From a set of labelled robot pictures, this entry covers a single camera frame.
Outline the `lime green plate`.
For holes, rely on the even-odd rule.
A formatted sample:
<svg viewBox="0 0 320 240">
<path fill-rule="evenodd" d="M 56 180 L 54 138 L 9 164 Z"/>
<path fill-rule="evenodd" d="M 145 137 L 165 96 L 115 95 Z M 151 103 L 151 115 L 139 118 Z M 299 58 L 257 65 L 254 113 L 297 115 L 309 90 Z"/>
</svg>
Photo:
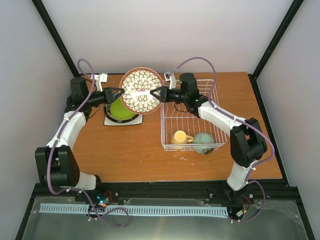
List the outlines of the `lime green plate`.
<svg viewBox="0 0 320 240">
<path fill-rule="evenodd" d="M 111 104 L 110 113 L 117 120 L 129 120 L 136 115 L 124 106 L 120 98 Z"/>
</svg>

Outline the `floral patterned bowl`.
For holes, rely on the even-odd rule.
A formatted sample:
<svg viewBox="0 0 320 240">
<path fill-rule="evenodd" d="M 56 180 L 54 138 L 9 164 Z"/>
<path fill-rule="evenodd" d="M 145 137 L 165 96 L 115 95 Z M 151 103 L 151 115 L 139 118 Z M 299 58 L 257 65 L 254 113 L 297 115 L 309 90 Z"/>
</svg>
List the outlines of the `floral patterned bowl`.
<svg viewBox="0 0 320 240">
<path fill-rule="evenodd" d="M 164 86 L 161 76 L 146 67 L 129 70 L 121 79 L 119 87 L 124 90 L 120 99 L 123 105 L 138 115 L 156 111 L 161 102 L 151 95 L 151 91 Z"/>
</svg>

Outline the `white wire dish rack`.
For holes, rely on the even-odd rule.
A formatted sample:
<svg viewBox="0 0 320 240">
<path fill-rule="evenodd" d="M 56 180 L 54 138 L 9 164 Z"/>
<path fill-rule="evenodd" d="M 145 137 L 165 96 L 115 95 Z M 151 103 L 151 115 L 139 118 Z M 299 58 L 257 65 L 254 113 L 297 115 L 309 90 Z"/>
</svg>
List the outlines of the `white wire dish rack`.
<svg viewBox="0 0 320 240">
<path fill-rule="evenodd" d="M 165 151 L 194 151 L 208 148 L 217 150 L 227 143 L 227 135 L 213 123 L 203 120 L 187 112 L 184 104 L 173 102 L 163 103 L 160 107 L 161 144 Z M 183 131 L 189 136 L 208 133 L 213 137 L 213 143 L 203 144 L 196 141 L 177 146 L 171 144 L 174 133 Z"/>
</svg>

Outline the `yellow mug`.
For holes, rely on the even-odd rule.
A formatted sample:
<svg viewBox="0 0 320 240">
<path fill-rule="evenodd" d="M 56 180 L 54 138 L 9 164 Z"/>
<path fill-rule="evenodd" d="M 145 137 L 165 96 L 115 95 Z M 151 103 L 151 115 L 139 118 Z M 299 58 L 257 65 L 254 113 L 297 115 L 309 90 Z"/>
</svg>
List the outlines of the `yellow mug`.
<svg viewBox="0 0 320 240">
<path fill-rule="evenodd" d="M 178 130 L 176 131 L 170 140 L 172 145 L 184 145 L 187 143 L 192 143 L 194 141 L 194 137 L 187 135 L 184 131 Z"/>
</svg>

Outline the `green celadon bowl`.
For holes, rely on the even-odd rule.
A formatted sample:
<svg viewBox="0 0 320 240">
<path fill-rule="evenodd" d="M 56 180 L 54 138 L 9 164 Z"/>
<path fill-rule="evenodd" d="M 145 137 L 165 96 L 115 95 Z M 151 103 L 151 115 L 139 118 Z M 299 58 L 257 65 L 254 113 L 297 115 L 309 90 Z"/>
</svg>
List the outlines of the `green celadon bowl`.
<svg viewBox="0 0 320 240">
<path fill-rule="evenodd" d="M 213 148 L 209 148 L 208 145 L 215 144 L 216 141 L 211 134 L 207 132 L 199 132 L 194 136 L 194 140 L 192 143 L 202 145 L 194 148 L 194 151 L 196 153 L 201 155 L 208 155 L 214 150 Z"/>
</svg>

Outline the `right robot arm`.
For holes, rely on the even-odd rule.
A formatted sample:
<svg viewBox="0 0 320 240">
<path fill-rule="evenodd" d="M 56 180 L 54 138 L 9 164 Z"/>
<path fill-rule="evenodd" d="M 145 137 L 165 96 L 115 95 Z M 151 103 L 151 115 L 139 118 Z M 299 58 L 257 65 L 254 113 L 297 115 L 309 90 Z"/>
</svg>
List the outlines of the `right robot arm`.
<svg viewBox="0 0 320 240">
<path fill-rule="evenodd" d="M 232 191 L 242 190 L 268 149 L 259 122 L 221 108 L 214 101 L 215 85 L 212 85 L 207 96 L 200 94 L 197 79 L 192 73 L 181 74 L 179 81 L 179 88 L 160 86 L 151 90 L 150 94 L 162 103 L 183 103 L 190 114 L 212 123 L 228 135 L 233 166 L 226 182 Z"/>
</svg>

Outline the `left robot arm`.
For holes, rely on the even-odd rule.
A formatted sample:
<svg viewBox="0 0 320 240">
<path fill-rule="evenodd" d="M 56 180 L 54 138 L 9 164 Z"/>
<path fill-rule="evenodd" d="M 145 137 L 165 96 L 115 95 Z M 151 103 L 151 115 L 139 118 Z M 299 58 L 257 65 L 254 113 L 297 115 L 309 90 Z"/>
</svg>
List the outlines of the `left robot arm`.
<svg viewBox="0 0 320 240">
<path fill-rule="evenodd" d="M 103 198 L 100 177 L 80 170 L 73 148 L 81 129 L 86 125 L 92 108 L 110 105 L 125 92 L 122 88 L 87 85 L 88 79 L 76 77 L 70 81 L 71 94 L 66 100 L 63 120 L 54 137 L 46 146 L 35 150 L 35 161 L 40 184 L 52 194 L 71 189 L 86 190 L 92 201 Z"/>
</svg>

